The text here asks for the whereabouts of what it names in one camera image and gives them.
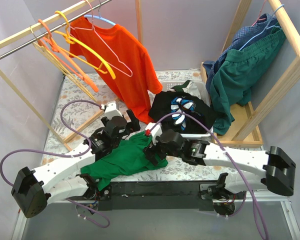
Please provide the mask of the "black t shirt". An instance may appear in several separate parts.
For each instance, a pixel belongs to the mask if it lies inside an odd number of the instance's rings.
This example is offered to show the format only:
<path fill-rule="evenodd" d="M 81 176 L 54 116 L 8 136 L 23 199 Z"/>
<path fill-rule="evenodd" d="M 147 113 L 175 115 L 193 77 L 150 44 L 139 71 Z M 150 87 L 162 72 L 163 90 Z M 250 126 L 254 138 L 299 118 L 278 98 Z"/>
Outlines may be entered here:
<path fill-rule="evenodd" d="M 219 112 L 205 104 L 203 100 L 189 93 L 162 91 L 155 96 L 148 116 L 157 122 L 170 113 L 172 113 L 171 116 L 161 121 L 162 129 L 172 129 L 181 134 L 207 133 L 198 123 L 182 113 L 197 119 L 208 129 L 213 126 L 220 115 Z"/>

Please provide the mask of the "orange t shirt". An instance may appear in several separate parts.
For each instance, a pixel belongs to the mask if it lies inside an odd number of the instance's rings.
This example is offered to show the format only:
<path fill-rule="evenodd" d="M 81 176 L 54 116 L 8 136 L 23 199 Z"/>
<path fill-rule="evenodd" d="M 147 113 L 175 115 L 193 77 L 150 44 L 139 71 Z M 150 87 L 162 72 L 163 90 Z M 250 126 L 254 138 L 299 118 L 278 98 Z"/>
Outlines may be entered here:
<path fill-rule="evenodd" d="M 70 26 L 90 29 L 92 20 L 80 17 L 73 21 Z M 101 74 L 100 77 L 141 122 L 146 124 L 152 122 L 152 119 L 149 117 L 151 109 L 149 93 L 158 94 L 162 91 L 163 86 L 157 78 L 147 49 L 127 29 L 119 24 L 110 28 L 101 28 L 96 25 L 94 27 L 119 59 L 133 72 L 133 76 L 128 77 L 111 66 L 116 78 L 112 79 L 108 73 Z M 96 51 L 108 63 L 127 74 L 130 73 L 123 64 L 118 62 L 112 52 L 93 31 L 73 30 L 70 28 L 70 34 Z"/>

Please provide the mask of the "green and white t shirt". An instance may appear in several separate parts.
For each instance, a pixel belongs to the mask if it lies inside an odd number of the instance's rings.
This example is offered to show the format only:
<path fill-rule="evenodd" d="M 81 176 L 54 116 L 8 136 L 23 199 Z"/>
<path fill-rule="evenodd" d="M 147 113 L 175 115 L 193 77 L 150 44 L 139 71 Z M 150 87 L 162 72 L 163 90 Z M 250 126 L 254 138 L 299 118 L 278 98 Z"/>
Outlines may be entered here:
<path fill-rule="evenodd" d="M 202 81 L 168 81 L 165 83 L 167 91 L 188 93 L 204 101 L 210 106 L 210 99 L 208 91 L 206 90 L 205 83 Z"/>

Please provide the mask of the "dark yellow plastic hanger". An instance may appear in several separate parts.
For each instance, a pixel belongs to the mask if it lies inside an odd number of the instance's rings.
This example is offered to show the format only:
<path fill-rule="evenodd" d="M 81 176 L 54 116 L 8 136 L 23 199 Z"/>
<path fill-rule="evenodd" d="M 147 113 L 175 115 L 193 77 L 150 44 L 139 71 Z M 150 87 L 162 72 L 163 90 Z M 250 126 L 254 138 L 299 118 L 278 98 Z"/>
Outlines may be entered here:
<path fill-rule="evenodd" d="M 70 35 L 70 32 L 68 31 L 68 28 L 70 27 L 69 21 L 68 21 L 67 17 L 61 11 L 56 10 L 55 14 L 60 15 L 65 20 L 65 23 L 66 23 L 65 33 L 64 32 L 60 32 L 58 30 L 56 30 L 55 33 L 57 33 L 59 35 L 62 35 L 64 37 L 65 41 L 68 44 L 72 44 L 72 45 L 79 44 L 81 47 L 83 47 L 84 49 L 86 49 L 90 53 L 92 53 L 95 57 L 97 57 L 97 59 L 99 59 L 101 61 L 101 64 L 100 64 L 99 67 L 96 67 L 96 66 L 92 65 L 91 63 L 88 63 L 87 61 L 83 60 L 83 59 L 80 59 L 80 60 L 82 62 L 86 63 L 87 65 L 89 65 L 90 67 L 93 67 L 95 70 L 98 70 L 99 72 L 103 73 L 103 74 L 109 73 L 110 76 L 111 76 L 111 78 L 113 80 L 115 80 L 116 79 L 116 75 L 115 75 L 113 69 L 108 64 L 108 62 L 106 60 L 104 60 L 96 51 L 94 51 L 92 48 L 90 48 L 89 46 L 87 46 L 85 43 L 81 42 L 77 38 L 75 38 L 75 37 L 73 37 L 73 36 Z M 102 66 L 105 66 L 105 68 L 107 69 L 107 72 L 101 70 Z"/>

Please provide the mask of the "orange plastic hanger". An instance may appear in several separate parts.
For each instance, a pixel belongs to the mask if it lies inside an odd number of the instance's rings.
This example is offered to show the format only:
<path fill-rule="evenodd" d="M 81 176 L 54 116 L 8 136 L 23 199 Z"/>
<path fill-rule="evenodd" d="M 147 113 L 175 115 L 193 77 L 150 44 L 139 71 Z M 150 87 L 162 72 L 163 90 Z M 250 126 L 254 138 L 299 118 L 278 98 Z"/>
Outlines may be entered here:
<path fill-rule="evenodd" d="M 66 66 L 70 71 L 72 71 L 74 74 L 76 74 L 81 80 L 83 80 L 86 84 L 88 84 L 95 92 L 99 91 L 99 88 L 95 85 L 95 83 L 88 77 L 83 70 L 72 60 L 70 56 L 60 47 L 57 45 L 57 43 L 54 41 L 52 34 L 50 32 L 50 29 L 48 26 L 39 19 L 38 22 L 44 26 L 44 28 L 47 31 L 47 35 L 42 37 L 42 39 L 50 45 L 50 48 L 53 53 L 60 53 L 75 69 L 70 67 L 67 63 L 65 63 L 63 60 L 60 60 L 60 62 Z"/>

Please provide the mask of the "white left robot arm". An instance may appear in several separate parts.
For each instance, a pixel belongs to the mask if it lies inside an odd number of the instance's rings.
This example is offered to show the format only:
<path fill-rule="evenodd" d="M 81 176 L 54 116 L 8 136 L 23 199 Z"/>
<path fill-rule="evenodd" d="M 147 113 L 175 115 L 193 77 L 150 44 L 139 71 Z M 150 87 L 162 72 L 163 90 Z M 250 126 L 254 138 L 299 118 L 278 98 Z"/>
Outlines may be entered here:
<path fill-rule="evenodd" d="M 104 117 L 101 120 L 104 126 L 67 155 L 33 170 L 24 167 L 18 171 L 11 195 L 26 218 L 38 215 L 47 205 L 62 199 L 91 200 L 96 196 L 97 185 L 88 174 L 79 174 L 70 180 L 66 177 L 109 155 L 123 137 L 141 129 L 133 111 L 126 112 L 130 121 L 119 113 Z"/>

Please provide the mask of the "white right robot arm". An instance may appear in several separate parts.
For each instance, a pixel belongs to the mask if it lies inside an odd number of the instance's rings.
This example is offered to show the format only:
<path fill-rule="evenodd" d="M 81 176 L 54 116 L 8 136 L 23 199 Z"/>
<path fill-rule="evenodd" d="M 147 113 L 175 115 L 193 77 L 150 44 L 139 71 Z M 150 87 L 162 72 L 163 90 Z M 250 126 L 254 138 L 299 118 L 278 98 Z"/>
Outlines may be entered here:
<path fill-rule="evenodd" d="M 285 197 L 294 194 L 296 163 L 280 147 L 271 146 L 268 151 L 221 148 L 208 141 L 184 138 L 171 129 L 162 131 L 160 127 L 147 129 L 145 135 L 151 141 L 143 152 L 154 166 L 173 156 L 193 166 L 235 169 L 237 173 L 222 173 L 212 188 L 212 193 L 222 199 L 243 191 L 265 189 Z"/>

